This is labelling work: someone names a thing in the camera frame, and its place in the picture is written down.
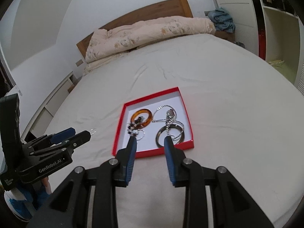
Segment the white blue gloved hand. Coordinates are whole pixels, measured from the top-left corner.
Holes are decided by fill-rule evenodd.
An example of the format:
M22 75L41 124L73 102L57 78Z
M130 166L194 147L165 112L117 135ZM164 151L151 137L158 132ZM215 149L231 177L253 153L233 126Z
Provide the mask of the white blue gloved hand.
M14 188L4 191L4 200L14 215L24 222L29 222L38 209L51 195L48 177L41 180L41 186L34 191Z

